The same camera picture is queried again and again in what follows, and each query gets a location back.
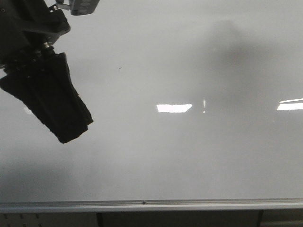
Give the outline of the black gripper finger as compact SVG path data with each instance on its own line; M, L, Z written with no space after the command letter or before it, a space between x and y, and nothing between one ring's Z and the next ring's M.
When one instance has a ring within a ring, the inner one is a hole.
M47 126L56 137L79 137L93 119L71 82L66 54L49 57L44 67L40 89Z

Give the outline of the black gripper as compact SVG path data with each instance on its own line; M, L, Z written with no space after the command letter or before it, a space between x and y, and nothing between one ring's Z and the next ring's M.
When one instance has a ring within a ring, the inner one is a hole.
M63 11L44 0L2 0L0 2L0 68L19 61L23 53L32 54L53 45L70 31ZM40 76L44 71L21 75L11 73L1 78L0 87L19 99L44 124L47 114L41 99ZM78 137L56 137L62 144Z

